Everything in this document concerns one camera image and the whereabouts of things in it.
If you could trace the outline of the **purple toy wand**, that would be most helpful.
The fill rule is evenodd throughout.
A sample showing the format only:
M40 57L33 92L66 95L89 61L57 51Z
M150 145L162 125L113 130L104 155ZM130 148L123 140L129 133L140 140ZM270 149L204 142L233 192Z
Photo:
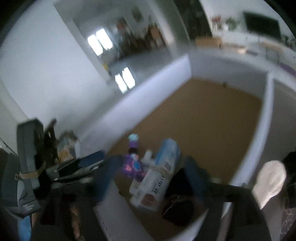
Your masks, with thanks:
M128 153L125 155L122 171L126 176L135 179L137 182L141 182L145 177L142 162L138 155L138 135L135 133L128 137Z

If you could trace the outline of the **cream knitted hat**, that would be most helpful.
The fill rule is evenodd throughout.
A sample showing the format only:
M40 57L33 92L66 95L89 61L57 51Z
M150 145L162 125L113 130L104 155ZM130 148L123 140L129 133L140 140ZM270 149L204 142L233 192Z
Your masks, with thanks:
M263 209L271 198L281 192L286 178L287 172L281 161L272 160L262 166L252 189L260 209Z

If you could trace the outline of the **black rectangular box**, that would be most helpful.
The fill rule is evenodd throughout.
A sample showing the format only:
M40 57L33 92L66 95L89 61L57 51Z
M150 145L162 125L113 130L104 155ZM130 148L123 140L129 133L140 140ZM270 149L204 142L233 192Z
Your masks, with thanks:
M185 168L172 177L164 196L162 218L177 227L189 226L205 211L204 203L194 194Z

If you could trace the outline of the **black knitted item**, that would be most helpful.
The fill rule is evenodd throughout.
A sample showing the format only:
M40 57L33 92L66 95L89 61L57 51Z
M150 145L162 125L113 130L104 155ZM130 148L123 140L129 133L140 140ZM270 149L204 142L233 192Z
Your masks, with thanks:
M295 151L288 153L282 163L287 172L287 197L290 208L295 208Z

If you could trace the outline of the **large white storage box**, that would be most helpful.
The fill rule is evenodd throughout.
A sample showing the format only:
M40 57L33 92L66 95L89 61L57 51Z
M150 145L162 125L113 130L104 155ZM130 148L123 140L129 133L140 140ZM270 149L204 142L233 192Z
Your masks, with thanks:
M129 133L138 134L140 153L159 153L171 139L182 157L192 156L212 176L247 184L268 137L273 73L241 55L212 51L158 62L141 78L148 65L131 65L135 87L79 128L82 155L124 153Z

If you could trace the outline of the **cardboard box on floor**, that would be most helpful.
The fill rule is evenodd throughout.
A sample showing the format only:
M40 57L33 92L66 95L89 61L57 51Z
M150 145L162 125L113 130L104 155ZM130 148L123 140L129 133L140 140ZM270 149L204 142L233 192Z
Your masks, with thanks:
M221 37L200 37L195 39L199 47L221 48L223 41Z

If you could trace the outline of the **dark glass display cabinet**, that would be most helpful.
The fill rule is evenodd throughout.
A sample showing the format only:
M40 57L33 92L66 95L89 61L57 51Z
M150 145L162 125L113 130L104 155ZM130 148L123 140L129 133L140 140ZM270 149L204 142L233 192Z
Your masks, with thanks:
M212 37L210 26L199 0L174 1L185 24L190 40L197 37Z

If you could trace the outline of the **small wooden bench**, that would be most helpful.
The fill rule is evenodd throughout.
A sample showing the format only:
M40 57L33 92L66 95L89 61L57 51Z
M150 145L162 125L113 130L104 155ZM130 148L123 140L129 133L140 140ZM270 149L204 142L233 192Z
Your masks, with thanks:
M266 60L269 59L270 51L273 51L276 54L277 63L280 63L280 58L281 58L282 54L284 53L284 50L281 47L279 47L278 45L268 43L268 42L261 42L260 45L265 49Z

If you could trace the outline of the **red flower vase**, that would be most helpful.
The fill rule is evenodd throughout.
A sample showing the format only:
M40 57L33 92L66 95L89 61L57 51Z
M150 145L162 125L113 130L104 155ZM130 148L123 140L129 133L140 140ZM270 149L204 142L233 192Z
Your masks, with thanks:
M211 18L212 31L216 32L221 27L221 15L216 15Z

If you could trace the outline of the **green potted plant left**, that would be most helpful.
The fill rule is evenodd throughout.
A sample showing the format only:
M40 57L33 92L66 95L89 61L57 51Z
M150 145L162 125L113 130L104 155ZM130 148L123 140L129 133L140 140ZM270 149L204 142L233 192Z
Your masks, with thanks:
M228 26L228 30L229 30L229 31L234 31L234 30L236 30L237 27L239 26L240 21L239 21L239 20L236 20L236 19L233 18L233 17L229 17L229 18L225 21L225 24Z

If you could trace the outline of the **black flat television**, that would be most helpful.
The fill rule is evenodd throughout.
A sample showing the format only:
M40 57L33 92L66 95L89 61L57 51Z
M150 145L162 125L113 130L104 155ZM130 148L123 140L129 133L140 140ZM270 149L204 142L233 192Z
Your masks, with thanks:
M243 12L246 28L251 33L257 33L262 36L273 39L281 39L280 24L278 20L252 12Z

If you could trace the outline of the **framed wall painting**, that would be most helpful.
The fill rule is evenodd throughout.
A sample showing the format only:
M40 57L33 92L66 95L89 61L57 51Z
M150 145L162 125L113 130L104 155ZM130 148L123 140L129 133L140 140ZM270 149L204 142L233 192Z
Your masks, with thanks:
M133 16L134 20L137 23L140 23L143 20L142 13L140 12L140 10L137 6L133 6L131 12L132 12L132 16Z

